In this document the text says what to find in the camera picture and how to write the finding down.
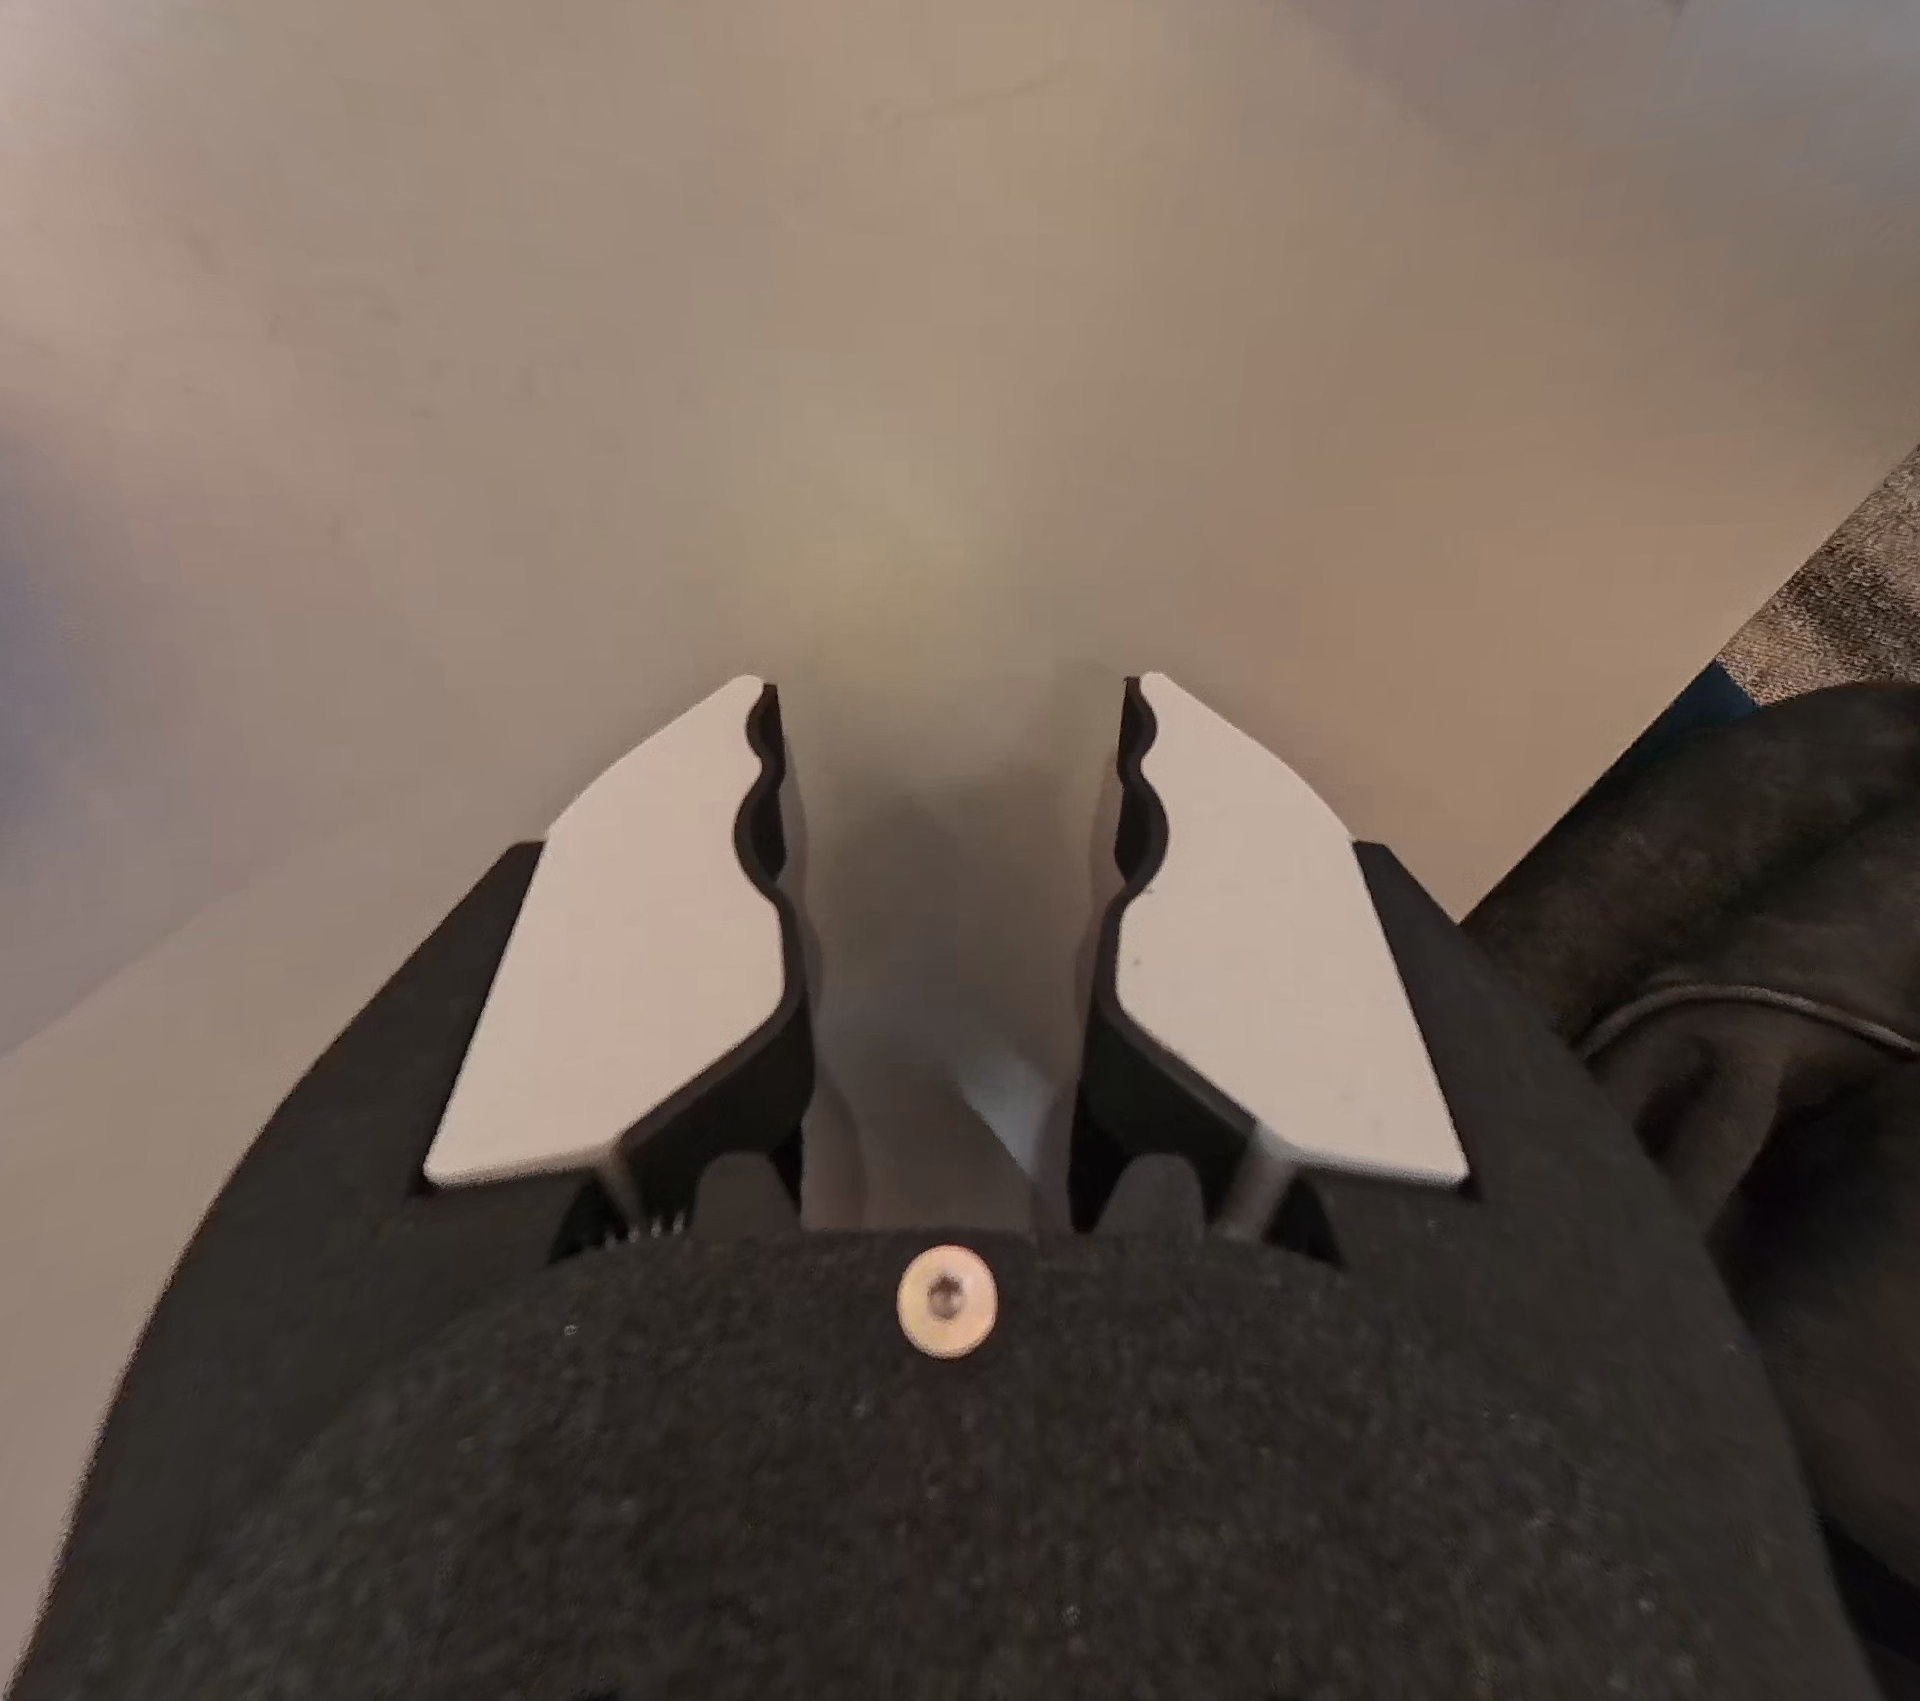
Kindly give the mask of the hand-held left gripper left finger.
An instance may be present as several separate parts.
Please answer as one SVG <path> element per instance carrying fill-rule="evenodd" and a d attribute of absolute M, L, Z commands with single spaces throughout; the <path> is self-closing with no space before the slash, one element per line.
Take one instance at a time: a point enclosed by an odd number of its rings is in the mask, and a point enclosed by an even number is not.
<path fill-rule="evenodd" d="M 548 825 L 423 1161 L 434 1190 L 588 1173 L 667 1227 L 750 1153 L 799 1200 L 815 1061 L 786 773 L 780 689 L 739 676 Z"/>

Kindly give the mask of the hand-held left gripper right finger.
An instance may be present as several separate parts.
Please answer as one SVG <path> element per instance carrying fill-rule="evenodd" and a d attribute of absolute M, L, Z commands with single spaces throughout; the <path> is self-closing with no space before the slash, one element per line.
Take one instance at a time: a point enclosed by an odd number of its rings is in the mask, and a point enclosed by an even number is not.
<path fill-rule="evenodd" d="M 1468 1149 L 1332 805 L 1167 673 L 1124 682 L 1114 767 L 1076 1230 L 1115 1214 L 1144 1161 L 1174 1161 L 1199 1225 L 1232 1238 L 1271 1238 L 1310 1176 L 1465 1194 Z"/>

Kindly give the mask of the grey desk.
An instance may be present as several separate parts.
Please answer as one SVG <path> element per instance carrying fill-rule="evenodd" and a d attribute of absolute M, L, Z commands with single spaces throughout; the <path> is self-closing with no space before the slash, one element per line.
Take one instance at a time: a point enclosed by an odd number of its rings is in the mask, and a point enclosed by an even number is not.
<path fill-rule="evenodd" d="M 1916 0 L 5 0 L 5 1161 L 164 1258 L 782 684 L 860 1216 L 1023 1216 L 1120 680 L 1475 902 L 1916 442 Z"/>

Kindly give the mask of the person's dark trousers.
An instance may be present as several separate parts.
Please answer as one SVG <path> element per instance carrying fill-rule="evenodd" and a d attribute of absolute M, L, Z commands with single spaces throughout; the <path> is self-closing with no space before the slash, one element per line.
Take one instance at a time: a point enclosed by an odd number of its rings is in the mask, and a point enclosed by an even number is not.
<path fill-rule="evenodd" d="M 1916 1031 L 1811 992 L 1670 983 L 1580 1054 L 1704 1232 L 1847 1614 L 1886 1694 L 1916 1697 Z"/>

